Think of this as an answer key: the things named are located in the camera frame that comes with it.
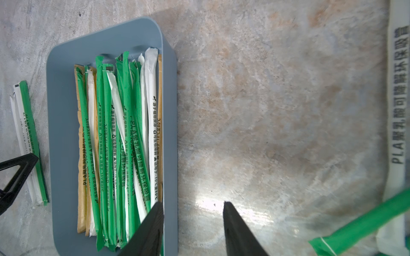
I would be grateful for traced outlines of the blue plastic storage tray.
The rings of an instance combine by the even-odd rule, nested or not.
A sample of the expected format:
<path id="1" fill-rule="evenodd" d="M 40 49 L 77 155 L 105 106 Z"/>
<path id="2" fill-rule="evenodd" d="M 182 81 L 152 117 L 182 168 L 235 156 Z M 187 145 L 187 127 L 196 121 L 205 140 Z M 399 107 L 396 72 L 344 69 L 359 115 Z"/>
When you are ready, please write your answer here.
<path id="1" fill-rule="evenodd" d="M 137 57 L 149 47 L 162 55 L 164 233 L 167 256 L 178 255 L 177 58 L 159 25 L 149 17 L 103 29 L 54 47 L 47 60 L 49 163 L 52 226 L 61 256 L 110 256 L 96 239 L 77 233 L 79 122 L 74 66 L 94 64 L 98 55 L 114 60 L 125 51 Z"/>

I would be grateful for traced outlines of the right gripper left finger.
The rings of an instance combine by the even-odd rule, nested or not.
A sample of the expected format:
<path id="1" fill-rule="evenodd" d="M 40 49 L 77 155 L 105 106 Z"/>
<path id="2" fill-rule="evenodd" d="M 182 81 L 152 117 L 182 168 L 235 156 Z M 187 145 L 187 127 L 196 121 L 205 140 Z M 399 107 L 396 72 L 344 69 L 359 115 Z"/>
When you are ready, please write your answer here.
<path id="1" fill-rule="evenodd" d="M 163 222 L 163 204 L 156 202 L 119 256 L 159 256 Z"/>

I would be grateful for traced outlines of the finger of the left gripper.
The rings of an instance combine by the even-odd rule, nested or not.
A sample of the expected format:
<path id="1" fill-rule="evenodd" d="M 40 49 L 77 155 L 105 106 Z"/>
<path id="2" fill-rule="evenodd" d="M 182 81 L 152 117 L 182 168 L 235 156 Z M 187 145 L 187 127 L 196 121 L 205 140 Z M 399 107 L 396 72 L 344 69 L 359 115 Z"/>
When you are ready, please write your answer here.
<path id="1" fill-rule="evenodd" d="M 7 186 L 1 189 L 1 214 L 14 203 L 38 160 L 35 154 L 29 153 L 1 163 L 1 171 L 14 166 L 19 167 Z"/>

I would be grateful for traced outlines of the green straw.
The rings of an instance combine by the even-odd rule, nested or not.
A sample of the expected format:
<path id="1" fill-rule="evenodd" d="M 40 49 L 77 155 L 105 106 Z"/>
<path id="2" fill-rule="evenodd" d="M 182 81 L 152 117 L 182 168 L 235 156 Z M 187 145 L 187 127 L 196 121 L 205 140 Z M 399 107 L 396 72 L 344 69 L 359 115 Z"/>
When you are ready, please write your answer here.
<path id="1" fill-rule="evenodd" d="M 26 81 L 21 81 L 19 83 L 20 87 L 20 92 L 21 92 L 21 100 L 23 104 L 23 109 L 24 109 L 24 116 L 26 119 L 26 127 L 28 130 L 28 139 L 29 143 L 31 146 L 31 153 L 36 155 L 38 157 L 38 162 L 35 165 L 35 188 L 38 190 L 36 192 L 36 195 L 40 196 L 40 202 L 38 203 L 39 205 L 43 204 L 44 206 L 47 206 L 49 200 L 48 200 L 48 195 L 47 195 L 47 187 L 45 185 L 44 181 L 44 174 L 41 166 L 41 161 L 40 161 L 40 148 L 38 144 L 38 138 L 37 138 L 37 133 L 35 129 L 35 122 L 33 118 L 33 112 L 31 108 L 31 101 L 30 101 L 30 96 L 29 96 L 29 91 L 28 91 L 28 85 Z"/>
<path id="2" fill-rule="evenodd" d="M 319 256 L 339 256 L 409 209 L 410 190 L 407 189 L 338 229 L 332 235 L 314 238 L 309 243 Z"/>
<path id="3" fill-rule="evenodd" d="M 104 247 L 104 236 L 101 228 L 100 207 L 98 200 L 98 189 L 95 176 L 95 157 L 92 150 L 92 136 L 89 126 L 88 102 L 85 90 L 85 74 L 79 65 L 75 65 L 75 74 L 79 90 L 79 99 L 81 106 L 82 128 L 84 133 L 84 144 L 86 150 L 86 164 L 89 177 L 89 187 L 91 194 L 92 216 L 94 218 L 96 230 L 96 248 L 100 251 Z"/>
<path id="4" fill-rule="evenodd" d="M 130 70 L 129 70 L 129 52 L 125 51 L 123 53 L 123 100 L 124 100 L 124 126 L 125 126 L 125 145 L 126 145 L 126 174 L 127 174 L 127 190 L 128 190 L 128 218 L 129 218 L 129 241 L 131 241 L 135 230 L 135 202 L 133 199 L 134 196 L 134 185 L 133 185 L 133 162 L 132 162 L 132 140 L 131 140 L 131 98 L 130 98 Z"/>
<path id="5" fill-rule="evenodd" d="M 99 177 L 100 177 L 100 214 L 104 245 L 110 248 L 108 233 L 108 202 L 106 182 L 106 145 L 105 145 L 105 99 L 103 79 L 103 56 L 96 57 L 97 67 L 97 117 L 98 117 L 98 152 L 99 152 Z"/>
<path id="6" fill-rule="evenodd" d="M 113 147 L 111 130 L 111 93 L 107 72 L 112 71 L 111 64 L 102 65 L 104 86 L 104 119 L 105 119 L 105 145 L 106 145 L 106 185 L 107 185 L 107 214 L 108 214 L 108 248 L 116 250 L 115 209 L 113 199 Z"/>
<path id="7" fill-rule="evenodd" d="M 123 96 L 125 145 L 127 156 L 132 160 L 132 183 L 135 191 L 136 204 L 138 213 L 146 215 L 151 208 L 151 199 L 143 139 L 137 115 L 137 111 L 139 110 L 136 96 L 137 79 L 139 78 L 138 65 L 133 61 L 129 61 L 128 51 L 123 52 L 116 60 L 117 63 L 121 65 L 119 71 L 122 72 L 120 78 Z"/>

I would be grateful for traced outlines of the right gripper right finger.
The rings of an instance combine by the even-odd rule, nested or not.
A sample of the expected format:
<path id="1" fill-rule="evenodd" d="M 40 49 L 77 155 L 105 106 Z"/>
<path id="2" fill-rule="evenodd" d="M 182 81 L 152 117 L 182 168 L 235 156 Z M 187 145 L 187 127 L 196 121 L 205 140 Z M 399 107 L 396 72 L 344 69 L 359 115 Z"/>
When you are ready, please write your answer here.
<path id="1" fill-rule="evenodd" d="M 223 221 L 228 256 L 267 256 L 231 202 L 224 202 Z"/>

